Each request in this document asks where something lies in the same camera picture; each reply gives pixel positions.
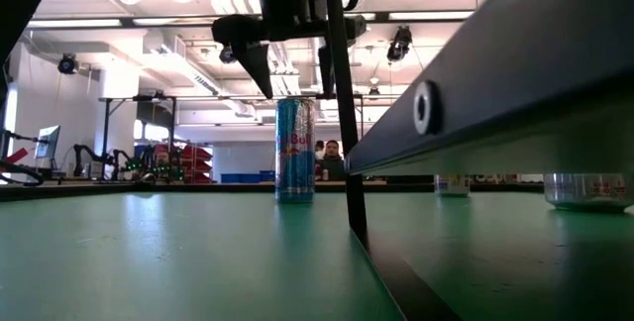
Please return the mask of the blue silver Red Bull can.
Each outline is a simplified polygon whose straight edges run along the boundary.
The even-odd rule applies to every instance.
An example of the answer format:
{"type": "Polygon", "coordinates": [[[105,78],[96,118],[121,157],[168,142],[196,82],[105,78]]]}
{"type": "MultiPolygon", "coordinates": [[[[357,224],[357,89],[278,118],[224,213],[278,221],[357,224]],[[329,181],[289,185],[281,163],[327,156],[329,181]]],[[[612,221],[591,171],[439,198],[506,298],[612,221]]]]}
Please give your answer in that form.
{"type": "Polygon", "coordinates": [[[286,98],[276,103],[275,198],[278,203],[312,202],[315,192],[314,103],[286,98]]]}

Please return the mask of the silver Diet Coke can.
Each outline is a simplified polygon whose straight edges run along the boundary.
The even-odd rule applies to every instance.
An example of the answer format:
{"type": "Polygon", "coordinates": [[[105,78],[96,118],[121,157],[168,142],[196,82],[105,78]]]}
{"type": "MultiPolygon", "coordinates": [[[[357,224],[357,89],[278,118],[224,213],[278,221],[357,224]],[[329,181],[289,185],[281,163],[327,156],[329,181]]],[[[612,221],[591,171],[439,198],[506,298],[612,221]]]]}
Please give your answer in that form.
{"type": "Polygon", "coordinates": [[[634,205],[634,173],[545,173],[544,194],[557,209],[620,213],[634,205]]]}

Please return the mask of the blue bin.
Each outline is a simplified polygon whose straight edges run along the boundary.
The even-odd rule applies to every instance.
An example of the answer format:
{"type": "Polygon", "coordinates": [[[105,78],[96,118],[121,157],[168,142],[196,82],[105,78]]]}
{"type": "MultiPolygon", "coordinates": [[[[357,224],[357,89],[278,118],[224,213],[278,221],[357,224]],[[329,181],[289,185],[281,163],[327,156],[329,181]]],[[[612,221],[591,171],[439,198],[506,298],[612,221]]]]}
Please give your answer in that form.
{"type": "Polygon", "coordinates": [[[257,184],[261,182],[274,182],[275,176],[272,171],[264,171],[259,173],[222,173],[220,181],[223,184],[257,184]]]}

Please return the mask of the red storage bins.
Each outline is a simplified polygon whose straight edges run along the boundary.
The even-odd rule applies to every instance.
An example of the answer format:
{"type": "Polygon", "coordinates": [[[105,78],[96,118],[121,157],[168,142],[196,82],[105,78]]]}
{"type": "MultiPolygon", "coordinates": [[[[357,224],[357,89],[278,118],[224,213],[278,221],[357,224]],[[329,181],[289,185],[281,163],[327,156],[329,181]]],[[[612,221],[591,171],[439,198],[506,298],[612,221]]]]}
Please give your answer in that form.
{"type": "Polygon", "coordinates": [[[181,152],[180,162],[185,183],[207,184],[212,181],[213,156],[197,145],[186,145],[181,152]]]}

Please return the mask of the black hanging screen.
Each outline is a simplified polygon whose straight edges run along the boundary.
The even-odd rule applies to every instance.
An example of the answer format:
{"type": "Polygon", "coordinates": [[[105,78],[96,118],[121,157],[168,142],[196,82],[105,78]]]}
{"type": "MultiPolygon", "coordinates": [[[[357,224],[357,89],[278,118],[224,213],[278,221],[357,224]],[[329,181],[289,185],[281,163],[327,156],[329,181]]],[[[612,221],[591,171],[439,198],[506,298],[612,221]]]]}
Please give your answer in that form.
{"type": "Polygon", "coordinates": [[[137,119],[147,124],[169,128],[172,125],[173,114],[170,108],[152,102],[137,103],[137,119]]]}

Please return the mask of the light wooden board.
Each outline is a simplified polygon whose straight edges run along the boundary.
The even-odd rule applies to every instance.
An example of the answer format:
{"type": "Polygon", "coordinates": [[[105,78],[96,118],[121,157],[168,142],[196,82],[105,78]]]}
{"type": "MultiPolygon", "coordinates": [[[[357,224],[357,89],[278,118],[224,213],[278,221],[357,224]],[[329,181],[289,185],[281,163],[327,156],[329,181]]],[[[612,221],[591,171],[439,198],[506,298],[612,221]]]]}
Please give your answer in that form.
{"type": "MultiPolygon", "coordinates": [[[[346,157],[352,176],[634,173],[634,0],[485,0],[346,157]]],[[[350,225],[402,317],[463,321],[350,225]]]]}

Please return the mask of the green table mat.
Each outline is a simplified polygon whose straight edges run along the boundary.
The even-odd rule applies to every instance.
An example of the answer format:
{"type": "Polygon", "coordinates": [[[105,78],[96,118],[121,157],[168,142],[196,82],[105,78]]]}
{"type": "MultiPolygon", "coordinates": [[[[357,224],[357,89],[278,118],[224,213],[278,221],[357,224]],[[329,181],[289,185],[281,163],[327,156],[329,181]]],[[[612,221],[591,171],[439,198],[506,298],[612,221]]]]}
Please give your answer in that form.
{"type": "MultiPolygon", "coordinates": [[[[634,321],[634,208],[376,193],[372,235],[463,321],[634,321]]],[[[0,321],[400,321],[342,193],[0,204],[0,321]]]]}

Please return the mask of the computer monitor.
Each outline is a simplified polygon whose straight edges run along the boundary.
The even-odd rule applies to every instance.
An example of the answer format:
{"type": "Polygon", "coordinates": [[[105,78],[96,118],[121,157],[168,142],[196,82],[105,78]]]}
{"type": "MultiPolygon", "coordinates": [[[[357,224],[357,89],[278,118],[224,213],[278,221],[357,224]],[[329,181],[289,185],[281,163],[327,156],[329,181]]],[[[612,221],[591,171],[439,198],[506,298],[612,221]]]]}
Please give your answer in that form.
{"type": "Polygon", "coordinates": [[[57,141],[60,133],[60,125],[50,126],[39,130],[35,159],[53,160],[57,141]]]}

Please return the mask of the white ventilation duct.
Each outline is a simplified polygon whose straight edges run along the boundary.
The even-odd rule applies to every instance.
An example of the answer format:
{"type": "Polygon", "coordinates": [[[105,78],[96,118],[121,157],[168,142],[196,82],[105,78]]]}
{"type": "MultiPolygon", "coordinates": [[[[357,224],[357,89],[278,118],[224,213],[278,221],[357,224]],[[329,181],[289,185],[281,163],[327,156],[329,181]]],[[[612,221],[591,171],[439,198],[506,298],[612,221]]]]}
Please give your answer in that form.
{"type": "Polygon", "coordinates": [[[144,35],[144,53],[149,54],[163,70],[183,76],[196,92],[192,96],[216,97],[238,117],[255,118],[253,105],[245,103],[224,90],[217,80],[210,77],[186,57],[186,45],[179,36],[166,37],[158,30],[150,30],[144,35]]]}

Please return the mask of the black background table frame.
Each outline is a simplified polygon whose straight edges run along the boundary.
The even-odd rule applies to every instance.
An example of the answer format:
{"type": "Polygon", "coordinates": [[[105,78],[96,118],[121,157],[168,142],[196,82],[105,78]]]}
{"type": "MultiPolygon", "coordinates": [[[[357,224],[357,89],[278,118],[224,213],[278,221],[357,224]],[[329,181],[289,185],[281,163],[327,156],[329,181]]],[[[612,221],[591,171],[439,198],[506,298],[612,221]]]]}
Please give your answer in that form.
{"type": "Polygon", "coordinates": [[[105,104],[105,114],[104,114],[104,123],[103,123],[103,134],[102,134],[102,149],[101,155],[106,156],[108,150],[108,139],[109,139],[109,125],[110,125],[110,116],[123,104],[123,103],[152,103],[159,104],[161,102],[170,102],[171,110],[172,110],[172,118],[170,121],[170,125],[168,126],[168,139],[167,139],[167,153],[168,153],[168,170],[172,169],[172,160],[174,154],[174,128],[176,122],[175,111],[177,108],[177,98],[175,96],[164,95],[160,92],[155,93],[154,95],[143,95],[137,94],[132,97],[100,97],[98,99],[99,102],[103,102],[105,104]]]}

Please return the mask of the black metal table frame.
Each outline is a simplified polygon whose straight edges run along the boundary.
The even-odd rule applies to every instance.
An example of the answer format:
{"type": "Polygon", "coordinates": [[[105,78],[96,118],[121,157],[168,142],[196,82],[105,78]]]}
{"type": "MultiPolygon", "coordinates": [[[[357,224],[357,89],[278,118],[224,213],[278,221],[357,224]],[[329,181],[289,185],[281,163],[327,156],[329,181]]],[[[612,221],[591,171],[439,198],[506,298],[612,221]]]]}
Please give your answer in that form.
{"type": "MultiPolygon", "coordinates": [[[[414,193],[434,192],[433,184],[385,184],[365,183],[367,193],[414,193]]],[[[341,193],[346,187],[343,182],[320,183],[315,186],[317,193],[341,193]]],[[[83,185],[43,185],[38,187],[0,186],[0,203],[47,198],[66,198],[116,193],[269,193],[274,194],[273,184],[83,184],[83,185]]],[[[526,192],[543,193],[542,183],[515,184],[474,184],[471,192],[526,192]]]]}

